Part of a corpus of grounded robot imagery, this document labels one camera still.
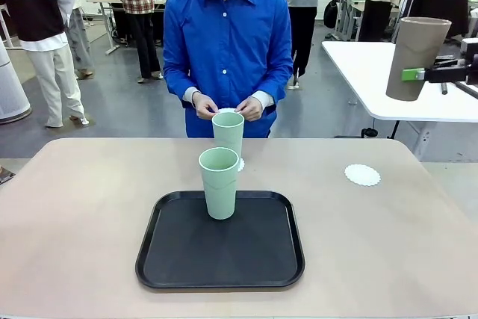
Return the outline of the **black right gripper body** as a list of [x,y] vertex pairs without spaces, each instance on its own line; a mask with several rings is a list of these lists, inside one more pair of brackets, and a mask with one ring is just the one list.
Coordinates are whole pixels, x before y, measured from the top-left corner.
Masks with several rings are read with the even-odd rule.
[[473,59],[468,64],[467,85],[478,85],[478,54],[474,54]]

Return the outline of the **person's left hand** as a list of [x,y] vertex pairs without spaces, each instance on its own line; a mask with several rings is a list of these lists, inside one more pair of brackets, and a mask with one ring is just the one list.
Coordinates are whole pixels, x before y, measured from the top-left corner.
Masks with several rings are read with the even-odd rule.
[[243,100],[235,109],[246,121],[256,121],[261,118],[263,106],[261,102],[253,96]]

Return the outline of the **person's right hand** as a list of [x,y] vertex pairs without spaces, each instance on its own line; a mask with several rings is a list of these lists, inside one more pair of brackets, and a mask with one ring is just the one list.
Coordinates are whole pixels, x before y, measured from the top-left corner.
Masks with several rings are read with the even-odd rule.
[[192,95],[193,106],[196,109],[196,114],[200,119],[211,120],[215,114],[219,113],[219,109],[215,102],[205,94],[196,91]]

